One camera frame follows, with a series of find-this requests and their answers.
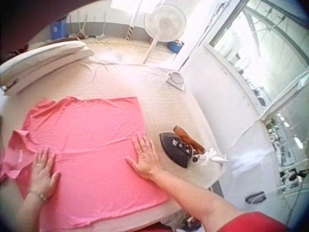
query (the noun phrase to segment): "left hand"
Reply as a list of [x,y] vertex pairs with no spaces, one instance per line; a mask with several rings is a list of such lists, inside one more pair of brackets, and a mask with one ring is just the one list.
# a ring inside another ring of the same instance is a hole
[[60,172],[57,171],[51,176],[51,169],[55,161],[55,153],[49,154],[49,149],[44,148],[41,152],[35,154],[32,165],[31,190],[43,194],[49,198],[56,187]]

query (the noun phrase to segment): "pink t-shirt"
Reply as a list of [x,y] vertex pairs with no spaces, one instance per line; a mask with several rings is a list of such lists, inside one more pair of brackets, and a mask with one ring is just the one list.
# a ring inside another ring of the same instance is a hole
[[43,101],[14,131],[3,165],[23,195],[29,187],[33,154],[48,146],[57,153],[53,171],[61,178],[44,205],[44,231],[76,228],[164,203],[167,195],[134,173],[131,138],[145,133],[137,98]]

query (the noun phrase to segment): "mop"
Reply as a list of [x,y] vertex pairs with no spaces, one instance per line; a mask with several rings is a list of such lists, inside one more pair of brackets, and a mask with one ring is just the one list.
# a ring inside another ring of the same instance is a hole
[[105,32],[105,18],[106,18],[106,12],[104,12],[104,17],[103,17],[103,31],[102,31],[102,34],[96,36],[97,40],[102,40],[105,37],[105,34],[104,34],[104,32]]
[[80,18],[79,18],[79,12],[77,13],[77,15],[78,15],[78,27],[79,27],[79,32],[77,34],[77,37],[80,40],[84,40],[84,39],[88,38],[88,36],[86,36],[86,33],[85,33],[85,26],[86,26],[88,14],[85,15],[85,20],[84,20],[84,24],[83,24],[82,28],[81,28],[81,22],[80,22]]
[[77,34],[76,34],[76,33],[73,33],[73,26],[72,26],[72,17],[71,17],[71,14],[70,14],[69,16],[70,16],[70,26],[71,26],[71,34],[69,35],[69,38],[74,38],[74,37],[77,37]]

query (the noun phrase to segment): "electric fan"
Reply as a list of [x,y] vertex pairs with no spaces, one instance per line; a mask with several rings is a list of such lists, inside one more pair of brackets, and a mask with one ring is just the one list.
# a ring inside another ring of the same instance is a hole
[[156,5],[154,10],[145,16],[144,25],[147,34],[154,40],[144,58],[143,64],[148,61],[158,41],[171,42],[183,34],[186,18],[178,7],[163,3]]

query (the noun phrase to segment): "ironing table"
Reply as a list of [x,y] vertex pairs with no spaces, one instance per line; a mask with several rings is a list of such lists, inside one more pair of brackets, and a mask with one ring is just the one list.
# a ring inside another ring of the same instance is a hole
[[[199,162],[191,162],[184,169],[173,163],[161,146],[159,133],[172,132],[173,127],[179,125],[207,150],[217,148],[211,128],[192,94],[166,83],[170,71],[93,58],[68,64],[33,82],[14,96],[1,97],[3,142],[7,146],[12,131],[22,127],[27,112],[43,98],[58,101],[67,96],[79,99],[136,96],[147,134],[153,139],[164,168],[184,180],[209,188],[224,170],[220,164],[210,162],[207,166],[201,166]],[[10,205],[16,211],[22,200],[14,183],[10,182],[1,191],[3,198],[16,198],[16,201],[12,201],[13,205]],[[162,205],[124,217],[99,221],[75,231],[131,231],[158,222],[179,210],[180,207],[170,199]]]

